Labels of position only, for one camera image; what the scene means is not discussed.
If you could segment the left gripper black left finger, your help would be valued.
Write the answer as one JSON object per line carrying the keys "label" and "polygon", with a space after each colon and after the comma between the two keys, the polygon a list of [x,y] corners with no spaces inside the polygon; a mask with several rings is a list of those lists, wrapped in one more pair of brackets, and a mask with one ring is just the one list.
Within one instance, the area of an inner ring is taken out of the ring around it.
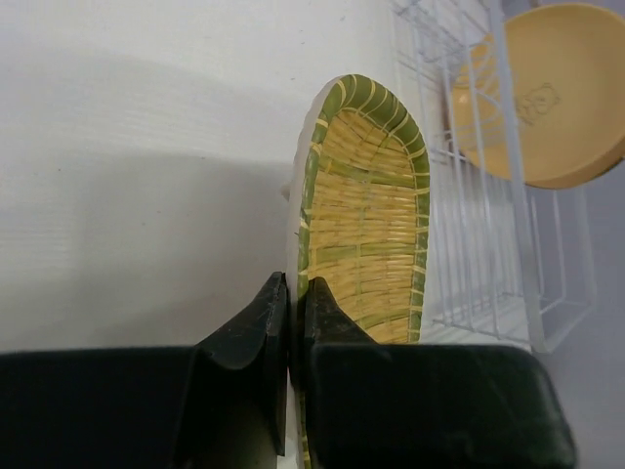
{"label": "left gripper black left finger", "polygon": [[285,452],[288,289],[270,275],[193,346],[5,353],[5,468],[273,468]]}

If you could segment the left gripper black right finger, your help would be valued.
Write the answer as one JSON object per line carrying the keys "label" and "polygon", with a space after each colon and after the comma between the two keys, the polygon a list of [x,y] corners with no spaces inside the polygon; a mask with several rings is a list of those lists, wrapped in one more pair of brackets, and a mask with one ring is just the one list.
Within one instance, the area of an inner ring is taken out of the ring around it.
{"label": "left gripper black right finger", "polygon": [[379,344],[327,282],[293,309],[310,468],[573,468],[574,437],[546,369],[498,345]]}

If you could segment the green yellow woven-pattern plate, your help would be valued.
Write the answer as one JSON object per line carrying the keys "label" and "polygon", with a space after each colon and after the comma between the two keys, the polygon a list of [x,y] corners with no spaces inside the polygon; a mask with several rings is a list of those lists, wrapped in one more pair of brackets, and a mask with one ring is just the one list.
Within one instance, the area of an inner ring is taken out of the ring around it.
{"label": "green yellow woven-pattern plate", "polygon": [[431,441],[410,385],[420,345],[430,223],[423,133],[360,74],[314,98],[289,187],[289,371],[302,468],[398,468]]}

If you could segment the round yellow plate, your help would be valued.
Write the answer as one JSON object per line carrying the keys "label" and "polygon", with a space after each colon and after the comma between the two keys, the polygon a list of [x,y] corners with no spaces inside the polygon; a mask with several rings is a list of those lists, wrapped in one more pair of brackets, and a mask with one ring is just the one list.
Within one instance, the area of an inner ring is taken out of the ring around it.
{"label": "round yellow plate", "polygon": [[[624,19],[586,3],[542,6],[505,23],[524,178],[541,189],[589,182],[624,157]],[[494,40],[471,52],[451,90],[460,152],[509,179]]]}

